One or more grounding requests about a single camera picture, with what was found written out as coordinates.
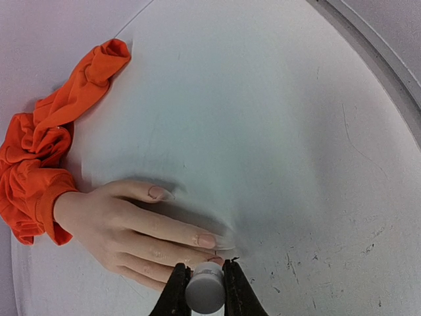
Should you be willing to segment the white nail polish cap brush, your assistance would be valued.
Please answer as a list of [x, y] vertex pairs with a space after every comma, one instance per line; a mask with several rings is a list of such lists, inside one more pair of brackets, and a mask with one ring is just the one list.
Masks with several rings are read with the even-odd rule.
[[203, 315], [222, 308], [226, 301], [224, 272], [217, 263], [206, 262], [196, 266], [185, 290], [188, 307]]

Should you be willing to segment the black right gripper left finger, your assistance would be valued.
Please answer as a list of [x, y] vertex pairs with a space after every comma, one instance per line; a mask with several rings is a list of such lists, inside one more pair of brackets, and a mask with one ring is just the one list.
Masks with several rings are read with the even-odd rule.
[[178, 263], [153, 308], [153, 316], [191, 316], [186, 302], [186, 288], [190, 280], [191, 269], [184, 263]]

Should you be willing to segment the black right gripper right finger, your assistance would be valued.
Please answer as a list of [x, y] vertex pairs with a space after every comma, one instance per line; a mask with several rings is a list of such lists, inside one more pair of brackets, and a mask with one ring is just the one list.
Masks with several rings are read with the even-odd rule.
[[222, 270], [224, 271], [226, 292], [224, 315], [266, 316], [266, 311], [260, 304], [236, 258], [225, 260]]

